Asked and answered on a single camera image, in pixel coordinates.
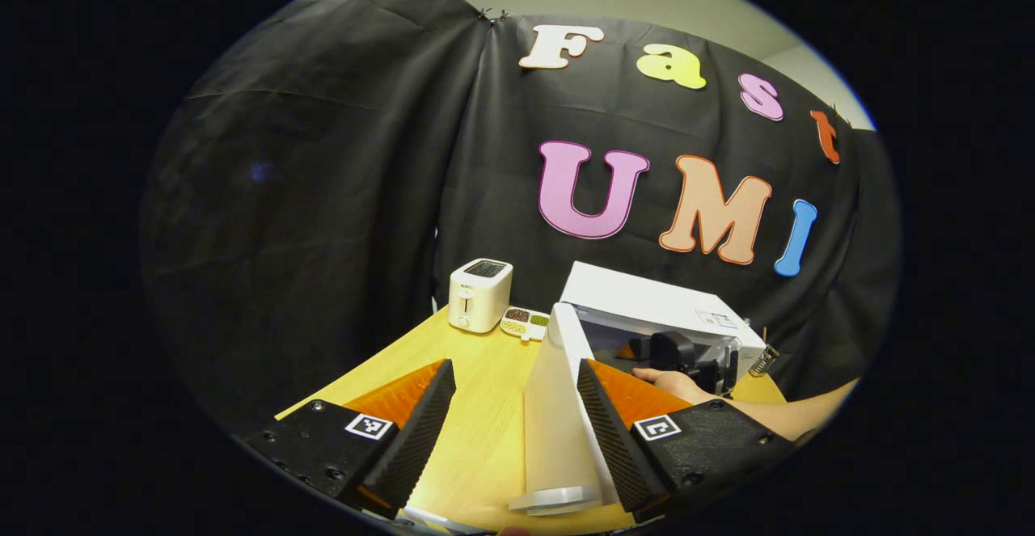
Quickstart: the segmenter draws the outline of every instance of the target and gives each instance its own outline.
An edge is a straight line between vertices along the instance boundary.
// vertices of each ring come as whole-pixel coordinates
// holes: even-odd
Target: black fabric
[[[431,315],[437,198],[486,21],[296,0],[197,83],[142,207],[167,348],[250,433]]]
[[[522,68],[537,24],[601,28],[565,68]],[[703,89],[651,79],[637,69],[650,42],[691,51]],[[779,122],[750,112],[740,98],[741,72],[761,77],[779,93]],[[837,131],[840,160],[820,148],[810,110],[822,110]],[[602,210],[611,182],[610,150],[650,160],[637,181],[625,226],[609,238],[572,237],[539,212],[543,142],[580,143],[592,150],[573,197],[588,215]],[[737,51],[656,25],[595,17],[514,17],[489,34],[442,195],[436,249],[436,298],[448,297],[449,273],[476,257],[514,265],[511,303],[550,311],[574,261],[717,294],[785,352],[774,380],[789,399],[830,391],[862,375],[893,301],[898,252],[894,193],[874,135],[851,129],[804,87]],[[676,157],[715,165],[726,198],[741,179],[772,185],[751,264],[731,264],[700,245],[664,249],[682,189]],[[794,277],[779,259],[794,222],[793,204],[816,205]],[[699,235],[694,230],[694,237]]]

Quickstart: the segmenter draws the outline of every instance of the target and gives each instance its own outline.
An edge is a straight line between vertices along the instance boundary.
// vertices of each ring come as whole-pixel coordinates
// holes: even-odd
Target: wooden table
[[[313,399],[348,403],[418,367],[453,362],[456,392],[424,473],[407,507],[485,530],[521,526],[537,536],[587,534],[635,524],[620,504],[555,516],[507,510],[525,494],[524,389],[539,341],[522,341],[499,327],[472,334],[449,326],[441,308],[341,379],[276,415],[280,419]],[[738,400],[785,403],[769,379],[744,377]]]

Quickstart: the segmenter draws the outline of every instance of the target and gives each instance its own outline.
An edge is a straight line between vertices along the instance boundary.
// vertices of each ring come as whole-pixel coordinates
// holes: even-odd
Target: white toaster
[[[513,266],[495,260],[473,260],[449,276],[449,323],[483,334],[510,307]]]

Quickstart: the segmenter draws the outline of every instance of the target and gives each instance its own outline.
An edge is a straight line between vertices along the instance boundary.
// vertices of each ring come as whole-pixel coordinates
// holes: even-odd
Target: hand
[[[641,381],[647,381],[655,387],[672,393],[677,398],[690,405],[701,405],[718,398],[713,393],[707,393],[687,375],[676,370],[655,370],[654,367],[633,367],[632,376]]]

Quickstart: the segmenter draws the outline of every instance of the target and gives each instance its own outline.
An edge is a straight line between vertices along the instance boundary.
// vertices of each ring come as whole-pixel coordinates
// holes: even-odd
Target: foam letter
[[[661,247],[692,251],[697,244],[693,226],[700,220],[701,249],[705,255],[729,233],[730,237],[718,248],[719,259],[731,264],[755,261],[755,235],[762,220],[762,208],[772,196],[772,186],[757,176],[744,176],[733,197],[723,201],[718,171],[709,160],[684,155],[677,157],[676,168],[683,172],[683,193],[672,229],[658,238]]]
[[[814,109],[809,112],[809,115],[812,116],[812,120],[816,120],[816,126],[820,130],[820,146],[823,148],[824,155],[833,163],[840,162],[840,154],[834,149],[834,139],[837,138],[837,130],[834,130],[834,127],[830,124],[830,120],[827,119],[827,115],[820,112],[820,110]]]
[[[776,87],[773,87],[772,83],[751,76],[750,72],[740,75],[737,82],[740,83],[740,89],[743,90],[740,93],[740,98],[744,100],[744,106],[747,106],[747,109],[758,113],[759,116],[768,117],[773,122],[779,122],[783,119],[783,109],[780,108],[779,101],[776,101],[779,94],[776,93]]]
[[[637,68],[644,76],[653,77],[662,82],[679,83],[680,86],[688,87],[691,90],[700,90],[705,87],[705,80],[701,77],[701,60],[690,51],[674,46],[661,46],[652,42],[644,47],[646,56],[637,60]]]
[[[574,205],[579,168],[589,160],[590,150],[578,143],[546,142],[539,146],[545,159],[539,185],[539,212],[554,229],[581,238],[604,238],[618,233],[629,216],[632,193],[641,172],[650,162],[639,153],[609,152],[603,156],[611,167],[611,189],[602,212],[584,215]]]
[[[776,273],[794,277],[801,271],[801,255],[805,250],[805,242],[808,242],[808,232],[812,229],[816,215],[816,207],[810,202],[800,199],[794,202],[794,227],[791,227],[791,238],[787,240],[783,256],[773,266]]]
[[[562,24],[537,24],[532,28],[538,35],[532,43],[528,57],[522,57],[518,65],[528,68],[564,68],[568,60],[561,57],[561,50],[568,50],[569,56],[579,57],[586,50],[586,38],[602,41],[603,31],[595,27],[565,27]]]

